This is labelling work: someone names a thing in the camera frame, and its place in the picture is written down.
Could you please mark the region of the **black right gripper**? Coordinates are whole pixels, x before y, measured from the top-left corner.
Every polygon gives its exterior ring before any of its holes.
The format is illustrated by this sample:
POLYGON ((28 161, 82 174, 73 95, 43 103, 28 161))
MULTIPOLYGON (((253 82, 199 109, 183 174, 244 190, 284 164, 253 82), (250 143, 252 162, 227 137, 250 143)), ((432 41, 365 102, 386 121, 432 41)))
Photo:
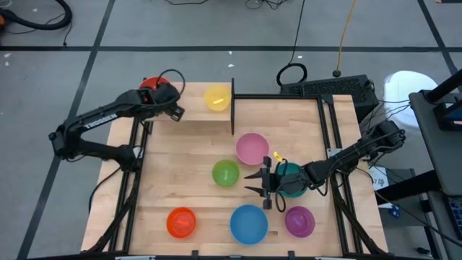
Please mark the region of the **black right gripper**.
POLYGON ((282 196, 282 192, 286 195, 293 195, 308 188, 308 177, 302 172, 302 168, 297 167, 295 173, 288 173, 289 162, 285 158, 276 164, 273 173, 271 172, 270 157, 265 156, 263 158, 263 165, 264 167, 260 171, 245 177, 245 179, 262 179, 261 188, 250 186, 245 188, 255 191, 259 196, 263 197, 263 209, 272 209, 271 194, 276 195, 276 208, 285 210, 285 200, 283 200, 283 207, 280 207, 278 202, 278 197, 282 196))

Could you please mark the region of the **red plastic bowl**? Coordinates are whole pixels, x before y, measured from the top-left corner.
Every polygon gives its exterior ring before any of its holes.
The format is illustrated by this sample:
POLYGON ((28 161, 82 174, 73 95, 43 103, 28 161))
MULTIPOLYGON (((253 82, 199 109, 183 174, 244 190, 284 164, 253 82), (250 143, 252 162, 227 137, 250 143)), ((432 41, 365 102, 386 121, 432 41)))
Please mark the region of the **red plastic bowl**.
POLYGON ((167 84, 167 83, 169 83, 169 80, 164 77, 143 78, 142 82, 139 85, 139 88, 142 89, 142 88, 148 87, 150 89, 156 90, 157 85, 167 84))

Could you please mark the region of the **blue plastic bowl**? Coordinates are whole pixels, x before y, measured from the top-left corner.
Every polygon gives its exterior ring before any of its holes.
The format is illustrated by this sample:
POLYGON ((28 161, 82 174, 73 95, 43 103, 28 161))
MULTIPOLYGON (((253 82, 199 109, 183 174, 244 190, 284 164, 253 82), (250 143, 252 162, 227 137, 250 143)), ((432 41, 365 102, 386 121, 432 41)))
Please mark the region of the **blue plastic bowl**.
POLYGON ((230 232, 233 238, 245 246, 261 243, 269 231, 265 212, 252 204, 239 206, 231 215, 230 232))

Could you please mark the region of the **yellow plastic bowl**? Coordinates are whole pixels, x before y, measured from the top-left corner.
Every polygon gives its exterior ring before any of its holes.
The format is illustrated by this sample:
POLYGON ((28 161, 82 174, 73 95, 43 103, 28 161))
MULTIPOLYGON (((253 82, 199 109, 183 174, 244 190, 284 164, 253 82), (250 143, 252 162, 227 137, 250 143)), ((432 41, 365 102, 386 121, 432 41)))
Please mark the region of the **yellow plastic bowl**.
POLYGON ((231 102, 231 90, 225 86, 212 86, 204 93, 204 101, 212 111, 224 111, 231 102))

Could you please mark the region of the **orange plastic bowl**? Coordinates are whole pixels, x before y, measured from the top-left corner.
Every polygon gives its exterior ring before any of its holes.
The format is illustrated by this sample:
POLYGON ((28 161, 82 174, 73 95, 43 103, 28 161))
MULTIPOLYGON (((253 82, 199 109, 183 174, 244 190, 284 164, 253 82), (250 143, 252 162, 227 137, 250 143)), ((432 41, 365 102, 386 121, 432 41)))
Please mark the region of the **orange plastic bowl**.
POLYGON ((186 238, 195 230, 196 216, 191 209, 178 207, 170 212, 166 225, 172 237, 186 238))

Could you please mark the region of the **wooden shelf with black sides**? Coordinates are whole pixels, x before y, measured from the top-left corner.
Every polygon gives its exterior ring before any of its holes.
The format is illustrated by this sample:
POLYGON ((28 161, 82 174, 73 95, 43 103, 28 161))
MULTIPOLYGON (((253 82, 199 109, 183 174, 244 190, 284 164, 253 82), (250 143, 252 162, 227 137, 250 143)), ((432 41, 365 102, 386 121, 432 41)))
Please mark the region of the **wooden shelf with black sides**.
POLYGON ((182 131, 193 133, 217 127, 228 134, 235 133, 235 87, 234 82, 187 82, 183 89, 178 105, 185 109, 179 121, 172 120, 168 115, 162 114, 148 118, 146 122, 152 123, 155 130, 182 131), (212 111, 204 101, 205 91, 212 86, 225 86, 231 90, 231 102, 226 110, 212 111))

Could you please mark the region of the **green plastic bowl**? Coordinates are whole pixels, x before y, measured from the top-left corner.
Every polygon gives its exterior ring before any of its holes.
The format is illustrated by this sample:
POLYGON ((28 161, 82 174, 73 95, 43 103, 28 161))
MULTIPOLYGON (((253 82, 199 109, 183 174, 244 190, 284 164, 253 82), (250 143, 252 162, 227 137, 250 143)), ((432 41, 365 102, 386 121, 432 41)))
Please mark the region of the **green plastic bowl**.
POLYGON ((219 186, 234 186, 240 176, 240 169, 233 160, 220 160, 212 168, 212 178, 219 186))

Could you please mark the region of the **pink plastic bowl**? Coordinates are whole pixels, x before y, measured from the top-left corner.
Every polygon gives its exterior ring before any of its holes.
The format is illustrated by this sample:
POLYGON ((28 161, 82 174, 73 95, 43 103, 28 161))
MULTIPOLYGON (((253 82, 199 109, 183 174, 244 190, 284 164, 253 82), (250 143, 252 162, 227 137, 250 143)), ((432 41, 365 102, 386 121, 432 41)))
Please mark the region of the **pink plastic bowl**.
POLYGON ((260 165, 269 153, 269 143, 266 138, 257 133, 247 133, 236 141, 236 154, 246 165, 260 165))

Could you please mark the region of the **teal plastic bowl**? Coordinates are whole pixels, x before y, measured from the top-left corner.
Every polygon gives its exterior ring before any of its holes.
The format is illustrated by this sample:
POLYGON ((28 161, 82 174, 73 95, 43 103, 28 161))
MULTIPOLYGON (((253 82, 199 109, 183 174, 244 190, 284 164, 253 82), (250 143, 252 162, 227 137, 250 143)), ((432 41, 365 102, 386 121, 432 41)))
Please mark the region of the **teal plastic bowl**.
MULTIPOLYGON (((276 174, 278 176, 285 176, 285 175, 292 175, 292 174, 295 174, 295 173, 299 173, 301 168, 298 164, 296 163, 293 163, 293 162, 289 162, 288 163, 288 166, 287 166, 287 169, 286 171, 284 171, 284 168, 285 168, 285 163, 282 163, 278 169, 277 169, 277 172, 276 174)), ((297 198, 297 197, 300 197, 302 196, 305 192, 306 192, 306 188, 296 192, 296 193, 293 193, 293 194, 287 194, 285 191, 281 191, 280 194, 283 196, 283 197, 288 197, 288 198, 297 198)))

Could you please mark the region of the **purple plastic bowl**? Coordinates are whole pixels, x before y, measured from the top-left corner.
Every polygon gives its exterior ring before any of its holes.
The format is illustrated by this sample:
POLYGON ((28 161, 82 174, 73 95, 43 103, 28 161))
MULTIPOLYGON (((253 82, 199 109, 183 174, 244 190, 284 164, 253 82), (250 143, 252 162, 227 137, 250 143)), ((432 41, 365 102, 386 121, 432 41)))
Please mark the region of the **purple plastic bowl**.
POLYGON ((285 215, 286 229, 295 237, 306 238, 315 229, 313 213, 306 207, 291 207, 285 215))

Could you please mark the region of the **black computer tower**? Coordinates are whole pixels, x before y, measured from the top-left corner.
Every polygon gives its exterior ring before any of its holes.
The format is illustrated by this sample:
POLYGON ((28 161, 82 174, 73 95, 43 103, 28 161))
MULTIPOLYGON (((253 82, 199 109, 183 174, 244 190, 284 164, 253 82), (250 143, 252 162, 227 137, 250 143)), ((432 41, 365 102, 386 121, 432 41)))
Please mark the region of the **black computer tower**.
POLYGON ((365 74, 339 77, 334 79, 320 79, 301 83, 284 84, 280 93, 286 95, 351 95, 357 120, 360 123, 379 101, 372 87, 373 82, 365 74))

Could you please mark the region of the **white paper sheet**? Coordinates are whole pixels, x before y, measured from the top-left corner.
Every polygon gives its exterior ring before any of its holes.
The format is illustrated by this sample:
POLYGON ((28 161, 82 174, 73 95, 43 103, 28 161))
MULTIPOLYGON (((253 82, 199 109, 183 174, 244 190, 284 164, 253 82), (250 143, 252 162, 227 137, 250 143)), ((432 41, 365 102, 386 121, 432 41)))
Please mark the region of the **white paper sheet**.
POLYGON ((388 177, 386 175, 373 175, 372 186, 375 191, 388 187, 388 177))

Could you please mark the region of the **white round stool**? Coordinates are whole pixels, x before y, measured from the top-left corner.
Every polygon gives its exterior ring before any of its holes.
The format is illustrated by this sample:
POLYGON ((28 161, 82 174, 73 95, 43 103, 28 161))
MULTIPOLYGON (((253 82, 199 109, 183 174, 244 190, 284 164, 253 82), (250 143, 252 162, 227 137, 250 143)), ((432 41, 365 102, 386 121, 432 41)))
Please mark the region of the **white round stool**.
POLYGON ((420 90, 432 90, 437 83, 425 74, 415 71, 398 71, 385 78, 383 100, 385 117, 400 128, 419 128, 414 111, 409 106, 409 95, 420 90))

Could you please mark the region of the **grey cart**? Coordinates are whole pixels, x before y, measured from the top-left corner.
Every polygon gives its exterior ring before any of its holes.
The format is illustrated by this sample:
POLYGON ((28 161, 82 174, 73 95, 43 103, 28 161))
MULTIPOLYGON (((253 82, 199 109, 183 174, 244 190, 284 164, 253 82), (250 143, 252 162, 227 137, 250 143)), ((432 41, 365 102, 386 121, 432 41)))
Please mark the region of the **grey cart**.
POLYGON ((435 106, 423 93, 411 93, 409 99, 442 190, 449 196, 462 196, 462 131, 441 130, 435 106))

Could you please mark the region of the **laptop keyboard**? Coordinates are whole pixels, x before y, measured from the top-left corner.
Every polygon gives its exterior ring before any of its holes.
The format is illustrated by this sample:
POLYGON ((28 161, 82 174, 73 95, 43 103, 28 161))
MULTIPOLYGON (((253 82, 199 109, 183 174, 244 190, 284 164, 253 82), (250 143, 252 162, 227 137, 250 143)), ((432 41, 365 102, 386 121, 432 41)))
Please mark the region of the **laptop keyboard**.
POLYGON ((462 196, 447 196, 446 201, 455 233, 462 240, 462 196))

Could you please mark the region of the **black device on cart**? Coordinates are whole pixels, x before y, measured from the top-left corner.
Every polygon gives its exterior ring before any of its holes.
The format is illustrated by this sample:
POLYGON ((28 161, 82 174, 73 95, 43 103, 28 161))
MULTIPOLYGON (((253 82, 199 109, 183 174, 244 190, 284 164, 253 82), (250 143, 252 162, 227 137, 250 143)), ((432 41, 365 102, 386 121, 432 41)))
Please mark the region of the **black device on cart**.
MULTIPOLYGON (((435 89, 424 93, 424 99, 428 103, 435 104, 460 85, 462 85, 462 69, 447 78, 435 89)), ((456 99, 452 103, 438 103, 433 108, 433 112, 442 131, 462 131, 462 99, 456 99)))

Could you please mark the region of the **black metal table frame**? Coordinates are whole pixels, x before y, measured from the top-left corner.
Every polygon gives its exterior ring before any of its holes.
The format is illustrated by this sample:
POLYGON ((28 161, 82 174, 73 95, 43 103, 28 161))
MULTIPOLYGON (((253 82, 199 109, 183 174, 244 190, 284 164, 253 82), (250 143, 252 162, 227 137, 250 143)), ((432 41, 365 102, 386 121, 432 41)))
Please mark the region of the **black metal table frame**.
POLYGON ((346 147, 359 139, 359 126, 352 99, 336 96, 332 109, 339 121, 333 127, 330 106, 318 99, 281 99, 275 95, 238 95, 235 101, 235 133, 213 127, 191 134, 155 130, 143 134, 128 118, 112 122, 108 144, 136 142, 145 146, 139 192, 134 208, 123 218, 108 244, 108 250, 132 255, 223 256, 340 256, 355 251, 357 235, 336 208, 331 196, 309 191, 288 199, 289 207, 304 206, 314 215, 312 235, 296 238, 284 226, 284 215, 275 209, 266 215, 269 233, 262 243, 244 246, 229 229, 233 211, 241 205, 261 206, 258 194, 246 186, 259 185, 245 179, 257 171, 255 165, 240 164, 240 178, 229 188, 212 179, 212 168, 220 160, 236 160, 236 141, 257 133, 269 142, 271 151, 294 163, 323 160, 330 146, 346 147), (167 231, 167 217, 178 207, 191 209, 195 230, 186 238, 174 238, 167 231))

